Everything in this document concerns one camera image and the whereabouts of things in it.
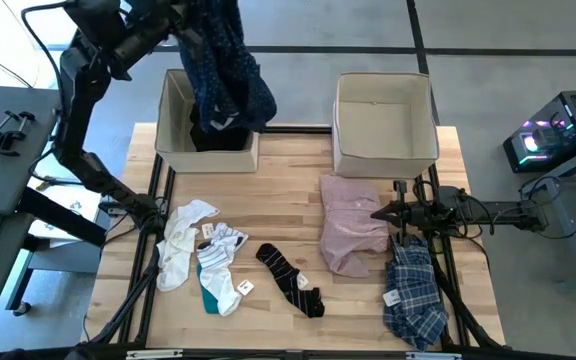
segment fabric storage box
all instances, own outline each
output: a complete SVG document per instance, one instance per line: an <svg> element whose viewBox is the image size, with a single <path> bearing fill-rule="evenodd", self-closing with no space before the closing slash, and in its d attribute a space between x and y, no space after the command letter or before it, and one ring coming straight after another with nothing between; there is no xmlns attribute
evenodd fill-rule
<svg viewBox="0 0 576 360"><path fill-rule="evenodd" d="M190 138L190 113L195 103L184 70L166 72L159 103L155 150L178 173L255 172L259 134L252 133L242 151L197 152Z"/></svg>
<svg viewBox="0 0 576 360"><path fill-rule="evenodd" d="M340 176L412 179L439 158L427 75L342 74L332 128Z"/></svg>

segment wooden table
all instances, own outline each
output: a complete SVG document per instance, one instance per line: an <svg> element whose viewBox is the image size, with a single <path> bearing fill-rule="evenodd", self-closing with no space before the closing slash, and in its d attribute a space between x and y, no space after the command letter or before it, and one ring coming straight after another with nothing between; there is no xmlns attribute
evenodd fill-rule
<svg viewBox="0 0 576 360"><path fill-rule="evenodd" d="M468 187L457 131L439 127L441 158L437 162L440 183ZM155 152L155 124L136 124L123 174L123 181L137 192L146 192ZM388 255L359 253L370 269L370 277L353 279L333 274L319 252L324 216L319 193L319 175L332 173L330 135L261 136L259 170L254 174L178 174L171 209L193 199L214 205L221 213L200 222L226 222L250 235L230 266L236 286L250 280L254 290L228 317L208 315L202 305L197 259L192 256L190 277L179 288L156 292L150 322L148 347L221 349L304 350L409 350L382 323L385 283L384 263ZM159 191L164 188L161 176ZM382 202L394 199L392 181L370 180ZM123 232L129 221L113 231ZM103 253L88 310L87 328L97 334L126 296L137 235L118 239ZM308 319L288 303L268 269L254 255L259 246L271 242L293 266L301 269L312 286L321 288L326 313ZM464 302L493 339L503 343L490 274L481 251L472 243L452 240ZM150 254L146 254L146 263ZM141 316L138 303L131 339ZM449 329L457 340L454 316Z"/></svg>

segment pink shirt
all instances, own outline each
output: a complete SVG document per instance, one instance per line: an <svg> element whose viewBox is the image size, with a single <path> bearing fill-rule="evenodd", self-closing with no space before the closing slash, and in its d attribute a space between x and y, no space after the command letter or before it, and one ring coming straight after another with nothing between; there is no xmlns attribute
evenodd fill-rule
<svg viewBox="0 0 576 360"><path fill-rule="evenodd" d="M333 272L350 277L368 277L368 268L352 252L384 252L388 247L385 221L370 214L381 208L379 196L365 180L323 175L319 178L326 211L321 235L321 253Z"/></svg>

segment sock label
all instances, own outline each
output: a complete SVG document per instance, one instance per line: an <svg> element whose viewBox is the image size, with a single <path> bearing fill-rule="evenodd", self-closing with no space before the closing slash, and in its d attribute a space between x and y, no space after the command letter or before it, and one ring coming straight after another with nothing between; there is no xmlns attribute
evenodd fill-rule
<svg viewBox="0 0 576 360"><path fill-rule="evenodd" d="M212 223L201 225L201 231L204 233L204 239L212 239L212 234L215 232L215 228Z"/></svg>
<svg viewBox="0 0 576 360"><path fill-rule="evenodd" d="M391 307L401 302L401 298L399 297L399 291L394 289L384 294L384 301L386 302L386 306Z"/></svg>
<svg viewBox="0 0 576 360"><path fill-rule="evenodd" d="M306 277L300 271L299 275L297 275L297 287L299 290L303 290L306 285L308 285L308 279L306 279Z"/></svg>
<svg viewBox="0 0 576 360"><path fill-rule="evenodd" d="M243 296L246 296L249 292L252 291L254 287L255 285L253 285L250 281L244 280L241 282L241 284L237 285L237 290L239 290Z"/></svg>

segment dark blue patterned clothing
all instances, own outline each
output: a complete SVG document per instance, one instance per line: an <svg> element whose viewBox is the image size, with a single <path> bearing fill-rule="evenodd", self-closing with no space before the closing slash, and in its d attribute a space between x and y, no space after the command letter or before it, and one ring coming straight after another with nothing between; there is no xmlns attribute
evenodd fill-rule
<svg viewBox="0 0 576 360"><path fill-rule="evenodd" d="M201 129L263 132L277 105L244 45L237 1L190 0L188 19L203 44L193 51L189 41L178 39L179 53L199 104Z"/></svg>
<svg viewBox="0 0 576 360"><path fill-rule="evenodd" d="M426 240L409 235L410 245L393 241L394 259L386 264L386 292L397 289L401 301L384 306L384 324L395 336L425 351L435 344L448 320L435 283Z"/></svg>

